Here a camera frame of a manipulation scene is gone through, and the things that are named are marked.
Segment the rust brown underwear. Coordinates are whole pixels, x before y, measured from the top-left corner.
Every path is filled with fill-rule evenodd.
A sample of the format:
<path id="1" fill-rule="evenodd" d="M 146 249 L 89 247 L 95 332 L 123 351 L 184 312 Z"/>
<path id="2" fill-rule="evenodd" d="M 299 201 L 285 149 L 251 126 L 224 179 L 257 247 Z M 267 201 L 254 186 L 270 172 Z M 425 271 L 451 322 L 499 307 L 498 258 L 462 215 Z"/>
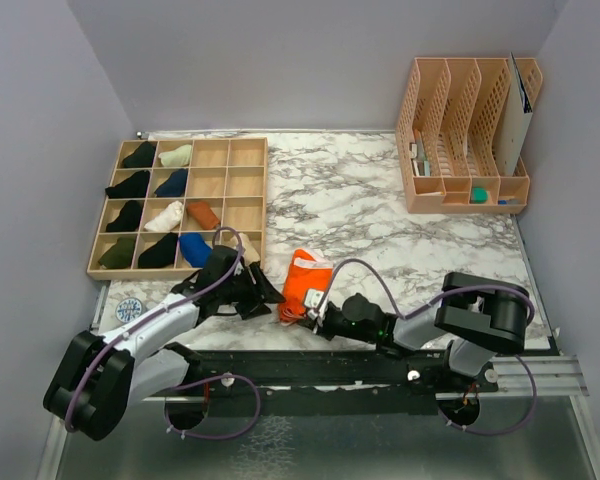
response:
<path id="1" fill-rule="evenodd" d="M 221 225 L 220 218 L 205 201 L 190 202 L 187 204 L 186 210 L 188 215 L 204 230 L 214 230 Z"/>

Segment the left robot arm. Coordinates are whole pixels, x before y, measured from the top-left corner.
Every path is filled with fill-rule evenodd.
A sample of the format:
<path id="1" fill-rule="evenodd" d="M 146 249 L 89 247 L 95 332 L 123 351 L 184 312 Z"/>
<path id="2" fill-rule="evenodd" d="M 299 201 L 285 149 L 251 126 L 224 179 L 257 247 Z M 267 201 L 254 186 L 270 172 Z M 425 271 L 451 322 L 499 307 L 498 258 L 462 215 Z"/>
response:
<path id="1" fill-rule="evenodd" d="M 135 320 L 95 335 L 77 334 L 43 397 L 44 408 L 71 432 L 102 440 L 128 406 L 163 391 L 202 392 L 202 367 L 176 337 L 216 316 L 223 306 L 243 320 L 270 313 L 284 296 L 257 261 L 216 246 L 203 268 L 176 284 Z"/>

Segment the bright orange underwear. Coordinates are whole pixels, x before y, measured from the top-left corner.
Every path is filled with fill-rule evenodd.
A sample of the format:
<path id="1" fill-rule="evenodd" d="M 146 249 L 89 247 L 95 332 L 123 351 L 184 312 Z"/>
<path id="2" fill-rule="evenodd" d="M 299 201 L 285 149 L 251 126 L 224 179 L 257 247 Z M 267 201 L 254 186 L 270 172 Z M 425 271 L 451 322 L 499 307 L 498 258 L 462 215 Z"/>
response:
<path id="1" fill-rule="evenodd" d="M 326 289 L 333 266 L 332 261 L 315 250 L 299 248 L 294 251 L 282 291 L 285 301 L 278 305 L 281 323 L 296 323 L 305 316 L 306 294 L 310 289 Z"/>

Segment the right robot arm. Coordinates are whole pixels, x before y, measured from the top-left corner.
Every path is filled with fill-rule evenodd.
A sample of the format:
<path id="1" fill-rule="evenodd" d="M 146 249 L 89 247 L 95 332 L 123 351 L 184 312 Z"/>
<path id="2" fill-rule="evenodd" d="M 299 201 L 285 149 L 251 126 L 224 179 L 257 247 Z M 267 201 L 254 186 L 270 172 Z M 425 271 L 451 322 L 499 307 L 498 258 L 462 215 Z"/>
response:
<path id="1" fill-rule="evenodd" d="M 410 313 L 385 312 L 361 294 L 338 307 L 316 289 L 303 306 L 316 334 L 405 359 L 407 381 L 427 393 L 461 391 L 485 378 L 495 355 L 522 353 L 535 316 L 525 288 L 459 272 L 447 274 L 441 292 Z"/>

